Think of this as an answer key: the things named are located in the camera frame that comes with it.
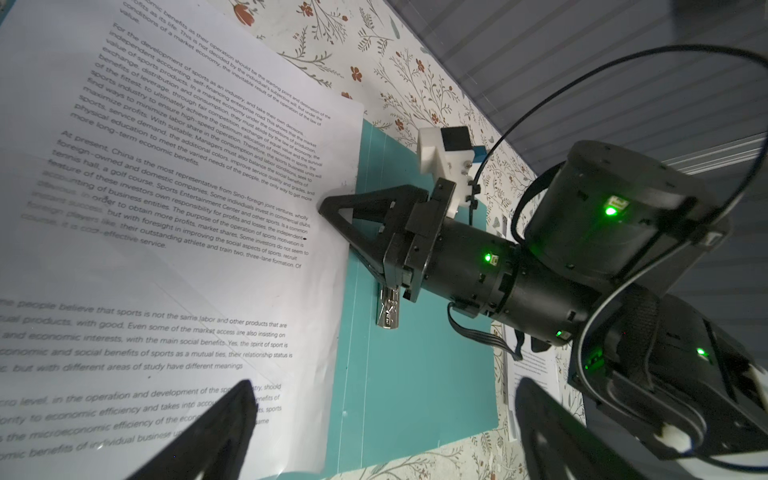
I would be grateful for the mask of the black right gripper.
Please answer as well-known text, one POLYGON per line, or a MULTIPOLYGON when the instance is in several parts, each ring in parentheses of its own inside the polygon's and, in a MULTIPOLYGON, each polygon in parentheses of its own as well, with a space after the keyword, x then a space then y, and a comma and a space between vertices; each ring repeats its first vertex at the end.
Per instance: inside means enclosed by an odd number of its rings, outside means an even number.
POLYGON ((467 315, 500 315, 519 260, 512 242, 447 215, 456 184, 439 179, 432 191, 402 185, 368 193, 328 196, 318 212, 345 240, 378 282, 385 282, 390 235, 392 266, 407 299, 428 291, 451 300, 467 315), (378 223, 366 237, 351 220, 378 223))

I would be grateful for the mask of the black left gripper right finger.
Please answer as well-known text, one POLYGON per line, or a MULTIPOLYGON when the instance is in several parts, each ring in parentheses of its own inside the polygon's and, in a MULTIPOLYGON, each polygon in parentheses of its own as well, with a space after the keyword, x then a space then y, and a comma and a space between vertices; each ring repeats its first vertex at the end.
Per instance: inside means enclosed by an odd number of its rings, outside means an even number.
POLYGON ((518 384, 515 414, 531 479, 644 477, 530 378, 518 384))

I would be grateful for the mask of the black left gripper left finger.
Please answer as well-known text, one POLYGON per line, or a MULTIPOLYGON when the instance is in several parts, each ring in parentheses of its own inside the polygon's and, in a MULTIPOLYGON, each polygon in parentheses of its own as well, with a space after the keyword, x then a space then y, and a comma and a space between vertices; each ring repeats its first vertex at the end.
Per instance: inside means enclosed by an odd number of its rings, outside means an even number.
POLYGON ((242 380, 131 477, 135 480, 239 478, 257 413, 253 385, 242 380))

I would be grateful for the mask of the teal plastic folder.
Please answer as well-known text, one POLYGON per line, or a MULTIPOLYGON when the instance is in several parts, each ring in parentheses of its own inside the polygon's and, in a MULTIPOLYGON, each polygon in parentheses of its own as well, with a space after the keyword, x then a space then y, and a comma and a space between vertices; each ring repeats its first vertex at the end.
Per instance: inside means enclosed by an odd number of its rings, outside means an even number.
POLYGON ((379 288, 347 266, 322 476, 469 478, 498 425, 493 352, 450 327, 446 301, 402 301, 399 325, 376 325, 379 288))

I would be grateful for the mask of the printed paper sheet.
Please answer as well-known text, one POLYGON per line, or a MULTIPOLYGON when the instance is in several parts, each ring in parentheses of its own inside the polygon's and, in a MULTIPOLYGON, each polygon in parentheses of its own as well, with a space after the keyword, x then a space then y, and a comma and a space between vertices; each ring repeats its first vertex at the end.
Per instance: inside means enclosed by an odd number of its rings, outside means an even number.
POLYGON ((118 479, 235 384, 243 474, 325 465, 363 106, 204 1, 1 23, 1 475, 118 479))

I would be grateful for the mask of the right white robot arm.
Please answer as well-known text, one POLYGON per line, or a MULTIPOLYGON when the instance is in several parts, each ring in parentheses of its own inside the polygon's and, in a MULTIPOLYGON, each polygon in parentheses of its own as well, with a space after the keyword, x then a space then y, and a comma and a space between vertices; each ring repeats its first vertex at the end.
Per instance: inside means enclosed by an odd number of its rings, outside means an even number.
POLYGON ((580 141, 524 199, 510 239, 449 217, 456 185, 330 196, 319 208, 384 286, 429 291, 449 313, 516 332, 510 355, 569 346, 570 385, 655 456, 739 473, 767 447, 767 393, 753 358, 674 283, 729 234, 729 206, 657 160, 580 141))

